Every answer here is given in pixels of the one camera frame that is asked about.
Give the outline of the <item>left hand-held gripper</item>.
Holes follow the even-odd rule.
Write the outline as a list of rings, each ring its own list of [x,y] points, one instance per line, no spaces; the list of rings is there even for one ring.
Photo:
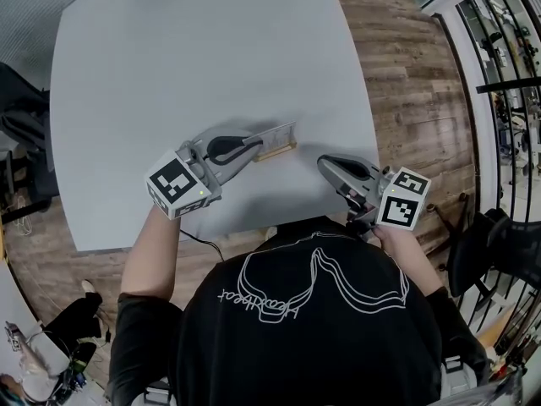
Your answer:
[[[260,152],[263,141],[244,140],[245,129],[215,126],[167,151],[145,175],[147,192],[170,220],[221,198],[221,184],[235,177]],[[203,157],[208,157],[208,164]]]

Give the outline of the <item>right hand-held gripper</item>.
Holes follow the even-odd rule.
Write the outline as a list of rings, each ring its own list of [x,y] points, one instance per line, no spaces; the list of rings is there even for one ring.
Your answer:
[[[324,154],[321,175],[348,206],[347,228],[364,238],[377,226],[412,231],[424,207],[431,180],[405,167],[379,169],[360,156]]]

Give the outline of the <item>printed table card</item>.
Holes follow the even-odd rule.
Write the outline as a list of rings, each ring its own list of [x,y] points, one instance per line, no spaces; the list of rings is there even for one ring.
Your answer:
[[[260,145],[260,154],[275,151],[287,145],[295,144],[296,122],[283,123],[271,129],[266,129],[258,134],[253,134],[243,139],[244,145]]]

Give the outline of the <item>person's right forearm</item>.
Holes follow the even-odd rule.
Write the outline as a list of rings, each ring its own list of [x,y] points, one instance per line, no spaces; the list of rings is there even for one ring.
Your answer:
[[[380,240],[381,248],[393,258],[424,296],[443,287],[436,270],[412,232],[379,225],[373,229],[373,233]]]

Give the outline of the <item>person's left forearm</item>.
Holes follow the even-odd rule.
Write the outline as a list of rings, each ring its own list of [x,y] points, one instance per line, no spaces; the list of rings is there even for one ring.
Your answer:
[[[180,219],[153,206],[124,264],[120,292],[169,301],[178,256]]]

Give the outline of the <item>wooden card holder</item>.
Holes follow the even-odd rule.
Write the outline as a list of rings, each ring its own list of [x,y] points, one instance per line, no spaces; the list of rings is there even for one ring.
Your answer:
[[[272,158],[273,156],[281,155],[282,153],[294,150],[296,146],[297,146],[297,143],[295,141],[292,141],[283,146],[277,147],[276,149],[273,149],[271,151],[267,151],[265,153],[260,152],[258,155],[254,157],[253,162],[262,162],[264,160]]]

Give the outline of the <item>white square table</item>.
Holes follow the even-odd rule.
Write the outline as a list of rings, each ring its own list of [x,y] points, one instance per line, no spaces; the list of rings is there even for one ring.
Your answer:
[[[202,239],[343,212],[317,158],[378,159],[339,0],[76,0],[58,28],[50,119],[79,251],[131,246],[152,205],[145,174],[206,129],[292,122],[297,145],[249,164],[221,200],[185,216]]]

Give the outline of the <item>person's black printed shirt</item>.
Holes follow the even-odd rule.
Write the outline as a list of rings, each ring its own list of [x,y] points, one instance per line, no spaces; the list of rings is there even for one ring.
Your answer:
[[[184,308],[121,294],[112,406],[167,379],[178,406],[426,406],[459,356],[489,363],[445,288],[423,294],[382,249],[317,217],[217,264]]]

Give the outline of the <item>black metal railing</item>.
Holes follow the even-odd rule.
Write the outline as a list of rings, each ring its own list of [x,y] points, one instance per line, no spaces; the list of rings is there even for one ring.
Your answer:
[[[465,90],[476,208],[541,222],[541,0],[433,0]]]

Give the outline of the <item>black mesh office chair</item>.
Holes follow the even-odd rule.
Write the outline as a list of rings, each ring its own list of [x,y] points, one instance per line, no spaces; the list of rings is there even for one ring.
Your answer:
[[[25,154],[15,158],[7,151],[0,159],[0,209],[21,189],[30,204],[5,211],[2,221],[12,222],[45,212],[59,196],[50,122],[50,92],[35,88],[6,63],[0,63],[0,134],[20,145]]]

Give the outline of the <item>wooden desk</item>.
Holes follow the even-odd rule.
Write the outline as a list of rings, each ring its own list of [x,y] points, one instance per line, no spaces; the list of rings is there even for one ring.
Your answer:
[[[511,318],[513,308],[508,306],[504,308],[492,323],[484,327],[477,335],[476,338],[483,345],[484,348],[493,348],[498,341],[498,338],[505,330],[505,326]]]

